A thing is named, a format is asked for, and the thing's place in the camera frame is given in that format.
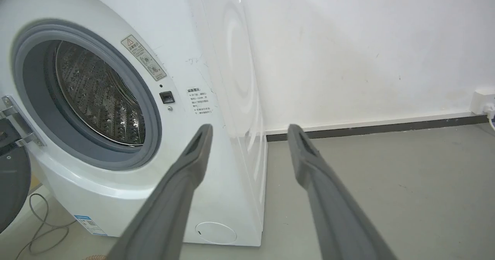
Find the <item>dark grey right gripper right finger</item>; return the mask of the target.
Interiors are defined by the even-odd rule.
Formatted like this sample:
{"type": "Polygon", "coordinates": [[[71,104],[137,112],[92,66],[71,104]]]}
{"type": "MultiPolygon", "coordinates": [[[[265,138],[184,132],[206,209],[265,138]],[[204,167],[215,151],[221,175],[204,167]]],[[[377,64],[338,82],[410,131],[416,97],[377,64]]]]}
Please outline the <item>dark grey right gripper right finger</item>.
{"type": "Polygon", "coordinates": [[[290,124],[287,140],[295,178],[307,191],[322,260],[397,260],[304,130],[290,124]]]}

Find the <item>dark washing machine door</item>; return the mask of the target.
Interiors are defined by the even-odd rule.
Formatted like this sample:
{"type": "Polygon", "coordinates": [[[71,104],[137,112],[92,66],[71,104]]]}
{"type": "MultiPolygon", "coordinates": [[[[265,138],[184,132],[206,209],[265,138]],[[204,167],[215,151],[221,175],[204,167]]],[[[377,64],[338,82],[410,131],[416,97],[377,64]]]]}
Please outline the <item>dark washing machine door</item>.
{"type": "Polygon", "coordinates": [[[43,146],[12,96],[0,109],[0,234],[16,219],[29,193],[31,161],[27,145],[43,146]]]}

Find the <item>white wall socket box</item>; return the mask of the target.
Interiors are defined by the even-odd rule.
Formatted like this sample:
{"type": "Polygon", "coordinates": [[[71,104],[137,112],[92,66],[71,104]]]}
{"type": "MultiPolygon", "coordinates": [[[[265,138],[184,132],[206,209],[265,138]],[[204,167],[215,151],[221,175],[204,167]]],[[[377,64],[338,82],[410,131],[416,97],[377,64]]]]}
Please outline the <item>white wall socket box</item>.
{"type": "Polygon", "coordinates": [[[469,110],[476,115],[487,114],[488,110],[495,110],[495,88],[481,88],[475,90],[469,110]]]}

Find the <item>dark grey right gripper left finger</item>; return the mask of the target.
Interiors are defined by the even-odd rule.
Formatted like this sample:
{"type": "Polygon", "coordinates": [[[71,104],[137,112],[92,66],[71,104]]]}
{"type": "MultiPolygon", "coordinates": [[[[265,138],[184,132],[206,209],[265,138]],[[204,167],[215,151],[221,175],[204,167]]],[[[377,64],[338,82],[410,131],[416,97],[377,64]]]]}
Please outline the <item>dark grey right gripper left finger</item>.
{"type": "Polygon", "coordinates": [[[107,260],[179,260],[193,193],[205,177],[212,140],[212,125],[200,126],[107,260]]]}

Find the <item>white front-load washing machine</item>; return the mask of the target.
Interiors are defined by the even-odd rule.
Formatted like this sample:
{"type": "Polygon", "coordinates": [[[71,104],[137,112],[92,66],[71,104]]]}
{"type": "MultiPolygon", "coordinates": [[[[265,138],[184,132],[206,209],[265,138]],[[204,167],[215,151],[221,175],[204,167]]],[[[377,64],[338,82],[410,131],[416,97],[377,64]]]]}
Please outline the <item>white front-load washing machine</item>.
{"type": "Polygon", "coordinates": [[[260,246],[267,139],[242,0],[0,0],[0,167],[120,237],[204,124],[184,242],[260,246]]]}

